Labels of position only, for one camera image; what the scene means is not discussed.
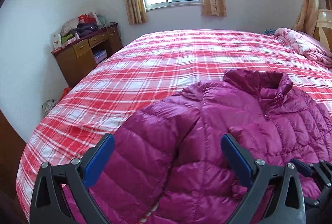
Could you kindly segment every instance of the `blue gripper pad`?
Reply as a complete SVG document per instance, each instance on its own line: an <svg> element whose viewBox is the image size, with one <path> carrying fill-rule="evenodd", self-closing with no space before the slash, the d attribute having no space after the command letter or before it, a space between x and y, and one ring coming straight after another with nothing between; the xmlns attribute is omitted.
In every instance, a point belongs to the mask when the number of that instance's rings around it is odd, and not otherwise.
<svg viewBox="0 0 332 224"><path fill-rule="evenodd" d="M290 162L294 163L298 172L304 177L312 177L314 170L308 164L294 158L291 159Z"/></svg>
<svg viewBox="0 0 332 224"><path fill-rule="evenodd" d="M97 182L114 148L115 138L113 135L108 134L108 137L99 146L84 169L83 183L87 189Z"/></svg>
<svg viewBox="0 0 332 224"><path fill-rule="evenodd" d="M222 153L225 155L230 167L235 172L236 177L239 180L241 186L251 188L254 183L252 179L253 170L251 169L250 165L241 154L239 149L240 147L239 144L237 142L236 144L237 145L235 145L234 142L231 140L229 134L225 134L221 138L220 145Z"/></svg>

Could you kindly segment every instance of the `jacket sleeve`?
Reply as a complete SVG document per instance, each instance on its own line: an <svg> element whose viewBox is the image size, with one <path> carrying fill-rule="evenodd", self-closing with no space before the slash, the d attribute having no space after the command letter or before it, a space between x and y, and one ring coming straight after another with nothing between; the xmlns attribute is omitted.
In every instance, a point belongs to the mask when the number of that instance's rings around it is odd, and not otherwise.
<svg viewBox="0 0 332 224"><path fill-rule="evenodd" d="M115 151L90 189L111 222L134 223L158 202L177 149L199 117L197 90L135 112L115 133Z"/></svg>

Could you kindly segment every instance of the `plaid bedspread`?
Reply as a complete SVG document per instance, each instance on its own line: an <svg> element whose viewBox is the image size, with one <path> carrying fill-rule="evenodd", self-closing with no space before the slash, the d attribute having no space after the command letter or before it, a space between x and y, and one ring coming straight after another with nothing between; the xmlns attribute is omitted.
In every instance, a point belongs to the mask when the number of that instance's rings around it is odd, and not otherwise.
<svg viewBox="0 0 332 224"><path fill-rule="evenodd" d="M332 71L298 55L275 36L190 30L147 34L94 69L59 102L32 134L17 174L17 194L29 219L42 162L67 164L136 110L225 70L286 72L332 115Z"/></svg>

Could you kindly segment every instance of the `desk drawer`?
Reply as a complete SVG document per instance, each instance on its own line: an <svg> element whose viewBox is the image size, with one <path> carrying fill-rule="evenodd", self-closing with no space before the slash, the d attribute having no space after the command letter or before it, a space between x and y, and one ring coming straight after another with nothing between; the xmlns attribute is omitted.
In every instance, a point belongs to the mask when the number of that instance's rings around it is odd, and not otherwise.
<svg viewBox="0 0 332 224"><path fill-rule="evenodd" d="M89 39L90 46L95 46L108 39L107 32L101 33Z"/></svg>
<svg viewBox="0 0 332 224"><path fill-rule="evenodd" d="M83 41L80 41L78 44L75 44L73 46L73 49L77 57L83 55L86 51L90 49L88 40L85 39Z"/></svg>

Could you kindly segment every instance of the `green cloth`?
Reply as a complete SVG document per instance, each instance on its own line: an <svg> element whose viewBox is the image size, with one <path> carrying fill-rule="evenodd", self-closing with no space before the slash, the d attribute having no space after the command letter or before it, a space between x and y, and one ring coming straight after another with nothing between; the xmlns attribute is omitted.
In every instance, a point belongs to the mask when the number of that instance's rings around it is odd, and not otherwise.
<svg viewBox="0 0 332 224"><path fill-rule="evenodd" d="M68 41L69 39L73 38L74 35L69 34L66 37L61 37L61 44L63 45L66 41Z"/></svg>

